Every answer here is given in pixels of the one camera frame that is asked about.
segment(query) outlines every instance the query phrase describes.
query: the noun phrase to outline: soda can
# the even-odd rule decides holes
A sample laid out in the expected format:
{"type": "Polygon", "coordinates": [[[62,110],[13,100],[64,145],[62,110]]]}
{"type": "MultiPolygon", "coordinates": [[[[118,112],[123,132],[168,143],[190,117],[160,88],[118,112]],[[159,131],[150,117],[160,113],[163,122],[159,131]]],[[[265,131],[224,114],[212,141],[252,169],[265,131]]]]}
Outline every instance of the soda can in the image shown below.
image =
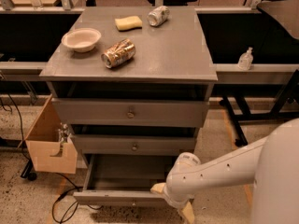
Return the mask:
{"type": "Polygon", "coordinates": [[[159,26],[168,18],[170,11],[167,6],[159,6],[153,9],[148,15],[149,25],[159,26]]]}
{"type": "Polygon", "coordinates": [[[130,60],[135,53],[135,45],[127,38],[105,50],[101,58],[107,68],[113,68],[130,60]]]}

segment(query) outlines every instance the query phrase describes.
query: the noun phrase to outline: white bowl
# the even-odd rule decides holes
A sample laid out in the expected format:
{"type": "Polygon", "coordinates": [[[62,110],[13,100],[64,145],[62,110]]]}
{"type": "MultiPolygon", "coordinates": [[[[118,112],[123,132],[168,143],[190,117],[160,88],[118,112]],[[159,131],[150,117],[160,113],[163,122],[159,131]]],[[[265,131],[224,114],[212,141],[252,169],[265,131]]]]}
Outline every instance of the white bowl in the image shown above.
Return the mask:
{"type": "Polygon", "coordinates": [[[76,52],[87,52],[94,48],[101,33],[93,28],[78,28],[65,34],[62,43],[76,52]]]}

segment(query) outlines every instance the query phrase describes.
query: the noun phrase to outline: drawer handle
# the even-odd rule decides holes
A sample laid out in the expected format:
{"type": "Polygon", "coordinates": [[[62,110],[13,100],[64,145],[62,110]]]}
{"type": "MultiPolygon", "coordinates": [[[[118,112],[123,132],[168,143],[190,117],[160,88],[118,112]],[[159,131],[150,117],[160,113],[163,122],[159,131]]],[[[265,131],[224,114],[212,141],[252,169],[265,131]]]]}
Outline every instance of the drawer handle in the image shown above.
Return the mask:
{"type": "Polygon", "coordinates": [[[137,144],[132,145],[132,151],[134,151],[134,152],[138,151],[138,145],[137,144]]]}
{"type": "Polygon", "coordinates": [[[132,119],[134,116],[135,116],[135,114],[134,114],[134,112],[131,111],[131,110],[127,113],[127,117],[128,117],[129,119],[132,119]]]}

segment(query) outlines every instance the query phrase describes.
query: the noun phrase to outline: open drawer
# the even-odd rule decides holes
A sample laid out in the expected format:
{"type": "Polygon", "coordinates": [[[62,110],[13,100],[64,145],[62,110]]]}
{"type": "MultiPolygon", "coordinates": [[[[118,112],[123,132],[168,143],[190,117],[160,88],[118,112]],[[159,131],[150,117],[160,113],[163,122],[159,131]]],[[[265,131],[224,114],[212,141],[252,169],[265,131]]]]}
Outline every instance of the open drawer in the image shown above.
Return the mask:
{"type": "Polygon", "coordinates": [[[150,189],[165,181],[175,158],[92,155],[83,191],[74,197],[87,205],[164,206],[164,199],[150,189]]]}

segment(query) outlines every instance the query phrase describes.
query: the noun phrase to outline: spray bottle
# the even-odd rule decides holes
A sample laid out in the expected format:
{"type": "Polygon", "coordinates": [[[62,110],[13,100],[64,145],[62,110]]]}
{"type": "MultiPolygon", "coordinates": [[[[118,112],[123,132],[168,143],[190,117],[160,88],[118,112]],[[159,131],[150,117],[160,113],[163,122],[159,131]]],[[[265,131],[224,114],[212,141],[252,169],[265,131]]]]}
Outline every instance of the spray bottle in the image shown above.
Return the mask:
{"type": "Polygon", "coordinates": [[[240,56],[239,62],[237,64],[237,66],[241,69],[241,70],[250,70],[251,68],[251,64],[253,61],[253,56],[252,56],[252,48],[249,48],[245,53],[243,53],[240,56]]]}

